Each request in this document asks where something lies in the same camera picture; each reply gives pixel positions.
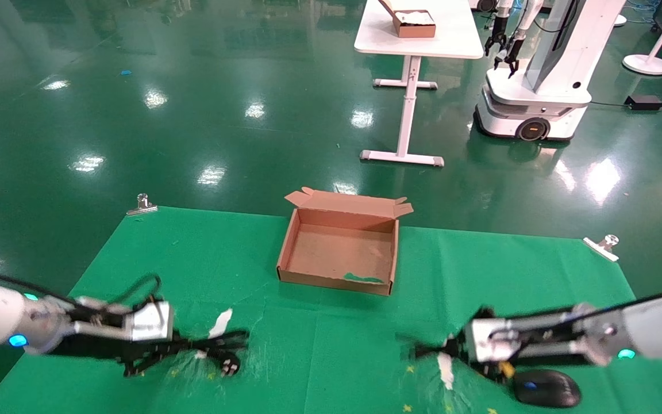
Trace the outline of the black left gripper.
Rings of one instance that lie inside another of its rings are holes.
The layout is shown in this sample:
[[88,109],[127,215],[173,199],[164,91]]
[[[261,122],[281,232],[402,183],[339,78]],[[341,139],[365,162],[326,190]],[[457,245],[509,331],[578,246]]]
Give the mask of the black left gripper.
[[198,351],[185,349],[242,349],[249,343],[249,331],[234,329],[209,338],[184,338],[176,331],[173,340],[128,341],[105,336],[66,336],[52,351],[51,356],[108,359],[121,362],[123,377],[139,377],[150,367],[182,354],[195,355]]

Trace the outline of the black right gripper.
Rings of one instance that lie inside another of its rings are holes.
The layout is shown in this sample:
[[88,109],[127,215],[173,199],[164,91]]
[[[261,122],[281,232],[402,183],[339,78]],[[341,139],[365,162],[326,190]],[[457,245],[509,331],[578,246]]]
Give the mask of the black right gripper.
[[497,384],[510,382],[517,372],[515,367],[591,364],[583,353],[573,351],[567,344],[529,344],[523,350],[519,344],[499,344],[494,348],[478,346],[473,323],[494,317],[494,308],[480,307],[457,333],[447,336],[439,346],[401,335],[400,340],[408,342],[402,346],[400,357],[403,360],[413,360],[442,353],[453,359],[467,360],[470,369]]

